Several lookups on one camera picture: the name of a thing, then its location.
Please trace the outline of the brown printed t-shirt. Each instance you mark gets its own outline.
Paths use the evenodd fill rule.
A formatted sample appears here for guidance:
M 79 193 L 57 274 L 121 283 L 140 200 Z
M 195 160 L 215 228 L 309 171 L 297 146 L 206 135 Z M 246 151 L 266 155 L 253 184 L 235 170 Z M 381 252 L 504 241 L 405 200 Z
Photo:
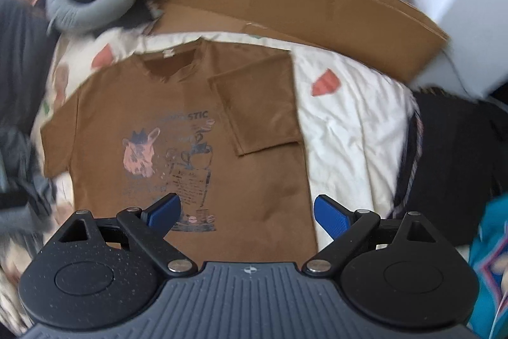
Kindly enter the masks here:
M 99 218 L 167 193 L 197 263 L 304 263 L 317 240 L 287 51 L 199 39 L 90 76 L 41 128 L 44 172 Z

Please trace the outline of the cream bear print blanket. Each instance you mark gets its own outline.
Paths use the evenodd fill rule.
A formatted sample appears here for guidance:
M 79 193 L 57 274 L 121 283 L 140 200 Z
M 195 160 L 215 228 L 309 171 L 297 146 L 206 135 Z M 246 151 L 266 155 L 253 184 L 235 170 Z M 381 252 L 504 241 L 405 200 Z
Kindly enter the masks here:
M 416 108 L 404 84 L 317 47 L 251 34 L 208 32 L 205 37 L 289 51 L 312 195 L 325 193 L 347 207 L 371 208 L 381 215 L 391 211 L 408 122 Z M 44 158 L 41 127 L 98 68 L 136 53 L 167 53 L 195 39 L 195 33 L 144 36 L 122 29 L 98 37 L 63 36 L 30 134 L 37 160 Z

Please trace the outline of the black folded garment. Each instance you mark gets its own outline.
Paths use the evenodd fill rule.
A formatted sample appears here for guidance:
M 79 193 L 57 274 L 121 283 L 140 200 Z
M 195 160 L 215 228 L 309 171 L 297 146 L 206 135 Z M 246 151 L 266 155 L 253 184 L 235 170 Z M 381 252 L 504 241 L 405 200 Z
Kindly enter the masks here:
M 413 94 L 390 219 L 419 212 L 454 246 L 473 242 L 507 189 L 507 112 L 438 89 Z

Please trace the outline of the grey green garment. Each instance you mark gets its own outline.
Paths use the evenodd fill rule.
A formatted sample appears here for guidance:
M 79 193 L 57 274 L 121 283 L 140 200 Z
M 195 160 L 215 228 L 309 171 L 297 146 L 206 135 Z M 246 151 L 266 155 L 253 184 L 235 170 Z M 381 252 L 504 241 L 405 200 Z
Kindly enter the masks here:
M 50 225 L 55 187 L 41 172 L 28 135 L 1 128 L 1 234 L 40 233 Z

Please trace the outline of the teal patterned garment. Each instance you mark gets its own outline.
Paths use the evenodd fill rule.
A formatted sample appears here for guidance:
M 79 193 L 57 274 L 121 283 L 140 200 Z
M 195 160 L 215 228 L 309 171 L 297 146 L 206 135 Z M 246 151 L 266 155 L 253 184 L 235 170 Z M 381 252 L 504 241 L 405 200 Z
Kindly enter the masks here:
M 468 326 L 481 338 L 507 337 L 507 220 L 503 194 L 486 205 L 469 251 L 469 265 L 480 283 Z

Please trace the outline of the black cloth under neck pillow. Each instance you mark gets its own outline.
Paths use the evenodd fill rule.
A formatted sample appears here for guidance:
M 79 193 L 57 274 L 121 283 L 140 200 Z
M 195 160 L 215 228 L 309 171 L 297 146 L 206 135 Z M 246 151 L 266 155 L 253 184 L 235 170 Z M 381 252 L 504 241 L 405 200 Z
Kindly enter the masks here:
M 157 0 L 135 0 L 133 6 L 117 20 L 109 23 L 103 31 L 121 29 L 139 29 L 145 31 L 151 28 L 164 14 Z

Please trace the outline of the flattened brown cardboard box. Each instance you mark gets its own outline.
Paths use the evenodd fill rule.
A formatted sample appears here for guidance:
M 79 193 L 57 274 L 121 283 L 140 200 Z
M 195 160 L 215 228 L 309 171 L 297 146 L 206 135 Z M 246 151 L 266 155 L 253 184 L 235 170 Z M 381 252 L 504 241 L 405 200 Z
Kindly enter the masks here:
M 230 32 L 336 51 L 404 83 L 449 37 L 401 0 L 159 0 L 160 34 Z

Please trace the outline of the dark grey pillow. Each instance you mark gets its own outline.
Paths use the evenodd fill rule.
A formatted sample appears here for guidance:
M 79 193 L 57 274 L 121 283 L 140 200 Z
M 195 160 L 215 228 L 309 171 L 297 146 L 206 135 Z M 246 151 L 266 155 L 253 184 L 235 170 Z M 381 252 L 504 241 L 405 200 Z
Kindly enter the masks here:
M 58 41 L 48 21 L 22 0 L 1 0 L 1 125 L 30 133 L 45 95 Z

